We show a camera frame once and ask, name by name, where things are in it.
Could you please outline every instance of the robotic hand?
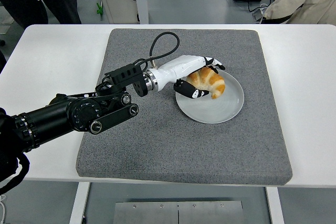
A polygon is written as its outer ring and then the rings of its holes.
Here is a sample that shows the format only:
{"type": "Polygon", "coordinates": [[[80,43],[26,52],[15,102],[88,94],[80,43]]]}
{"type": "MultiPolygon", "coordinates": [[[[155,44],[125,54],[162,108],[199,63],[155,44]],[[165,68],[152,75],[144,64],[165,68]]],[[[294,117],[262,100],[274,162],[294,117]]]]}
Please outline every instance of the robotic hand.
{"type": "Polygon", "coordinates": [[[216,59],[210,57],[182,55],[158,69],[151,68],[145,72],[145,78],[151,80],[151,89],[159,92],[163,87],[171,82],[174,83],[174,90],[189,98],[199,98],[209,94],[207,90],[198,90],[190,83],[183,81],[182,78],[200,70],[202,67],[211,67],[216,73],[215,67],[225,69],[216,59]]]}
{"type": "Polygon", "coordinates": [[[163,34],[176,37],[177,45],[172,51],[106,73],[93,93],[57,94],[48,106],[14,116],[6,115],[0,108],[0,182],[16,173],[17,159],[22,165],[20,173],[0,188],[0,194],[17,186],[28,173],[29,161],[24,152],[71,131],[98,134],[136,116],[139,107],[131,103],[126,90],[130,84],[140,97],[159,92],[168,83],[174,83],[174,90],[189,98],[208,94],[182,78],[204,66],[214,70],[215,67],[225,69],[224,66],[213,58],[183,55],[156,68],[153,60],[171,54],[179,45],[178,37],[170,32],[160,34],[155,41],[163,34]],[[154,66],[147,70],[148,61],[154,66]]]}

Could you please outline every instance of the gray felt mat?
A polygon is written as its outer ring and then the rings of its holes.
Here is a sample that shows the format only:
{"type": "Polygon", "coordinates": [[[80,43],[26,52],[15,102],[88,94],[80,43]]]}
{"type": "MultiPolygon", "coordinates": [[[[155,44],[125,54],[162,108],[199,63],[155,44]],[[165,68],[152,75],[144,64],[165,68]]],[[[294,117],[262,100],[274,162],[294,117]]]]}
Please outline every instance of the gray felt mat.
{"type": "MultiPolygon", "coordinates": [[[[97,83],[107,73],[138,58],[148,58],[154,38],[166,30],[112,31],[97,83]]],[[[79,176],[204,184],[283,185],[291,166],[257,32],[252,30],[170,30],[181,40],[160,65],[181,55],[221,61],[244,90],[240,113],[220,124],[188,118],[178,107],[173,85],[137,96],[139,114],[99,135],[85,133],[77,157],[79,176]]],[[[174,48],[161,37],[153,56],[174,48]]]]}

